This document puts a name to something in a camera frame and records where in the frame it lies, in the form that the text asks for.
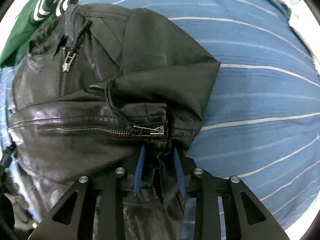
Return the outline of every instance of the black leather jacket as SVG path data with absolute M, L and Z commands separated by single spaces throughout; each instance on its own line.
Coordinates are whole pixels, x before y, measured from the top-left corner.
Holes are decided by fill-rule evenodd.
M 187 151 L 199 132 L 219 66 L 148 9 L 70 6 L 37 32 L 13 81 L 9 132 L 45 209 L 54 201 L 41 185 L 94 176 L 144 144 L 137 198 L 161 208 L 124 205 L 127 236 L 177 239 L 183 207 L 172 152 Z

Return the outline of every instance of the metal zipper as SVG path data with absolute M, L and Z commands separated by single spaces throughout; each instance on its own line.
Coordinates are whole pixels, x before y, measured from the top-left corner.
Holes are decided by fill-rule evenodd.
M 63 133 L 66 135 L 70 135 L 72 133 L 77 132 L 103 132 L 107 133 L 111 137 L 117 138 L 141 138 L 141 137 L 150 137 L 150 138 L 162 138 L 164 137 L 164 127 L 160 126 L 155 129 L 141 127 L 141 126 L 134 126 L 136 129 L 135 132 L 129 132 L 127 130 L 117 130 L 117 129 L 110 129 L 105 126 L 80 126 L 80 127 L 49 127 L 49 128 L 39 128 L 38 132 L 42 134 L 52 134 L 53 133 Z
M 66 84 L 67 84 L 67 76 L 69 69 L 71 67 L 71 63 L 75 58 L 76 54 L 74 53 L 72 57 L 70 56 L 70 52 L 66 53 L 66 47 L 62 48 L 62 80 L 61 80 L 61 89 L 60 96 L 64 96 L 66 93 Z

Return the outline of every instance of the zipper tab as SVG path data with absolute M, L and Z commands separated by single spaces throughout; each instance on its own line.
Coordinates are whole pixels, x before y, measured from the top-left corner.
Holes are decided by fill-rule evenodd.
M 164 127 L 163 126 L 157 127 L 155 129 L 148 128 L 148 127 L 137 126 L 137 125 L 134 125 L 133 127 L 141 129 L 140 130 L 140 136 L 157 137 L 157 138 L 160 138 L 160 137 L 164 136 Z M 149 133 L 144 134 L 143 133 L 144 129 L 147 130 Z
M 67 53 L 67 56 L 63 62 L 62 65 L 62 70 L 63 72 L 68 72 L 70 67 L 71 67 L 71 63 L 73 61 L 73 59 L 75 58 L 76 54 L 74 53 L 72 57 L 70 57 L 70 51 Z

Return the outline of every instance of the bolt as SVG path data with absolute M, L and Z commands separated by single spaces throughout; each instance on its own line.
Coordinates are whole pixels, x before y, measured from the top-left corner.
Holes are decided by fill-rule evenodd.
M 80 178 L 79 178 L 79 182 L 80 183 L 86 183 L 88 181 L 88 177 L 87 176 L 81 176 Z
M 201 169 L 201 168 L 195 168 L 195 169 L 193 170 L 193 172 L 194 172 L 194 174 L 201 175 L 201 174 L 203 173 L 203 169 Z
M 125 169 L 122 167 L 116 168 L 116 174 L 123 174 L 125 172 Z
M 231 182 L 233 182 L 233 183 L 239 183 L 239 182 L 240 182 L 240 179 L 239 179 L 239 177 L 237 177 L 237 176 L 232 176 L 232 177 L 230 178 L 230 180 L 231 180 Z

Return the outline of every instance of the metal bracket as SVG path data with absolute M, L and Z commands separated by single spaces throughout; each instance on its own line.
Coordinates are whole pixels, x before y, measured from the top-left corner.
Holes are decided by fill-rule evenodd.
M 218 207 L 218 196 L 221 196 L 226 240 L 289 240 L 275 218 L 240 178 L 217 178 L 197 168 L 190 158 L 180 156 L 180 160 L 187 197 L 197 198 L 194 239 L 221 240 Z M 113 169 L 94 178 L 95 186 L 86 176 L 81 177 L 49 211 L 29 240 L 92 239 L 98 195 L 101 195 L 98 239 L 125 240 L 121 181 L 126 184 L 133 172 Z

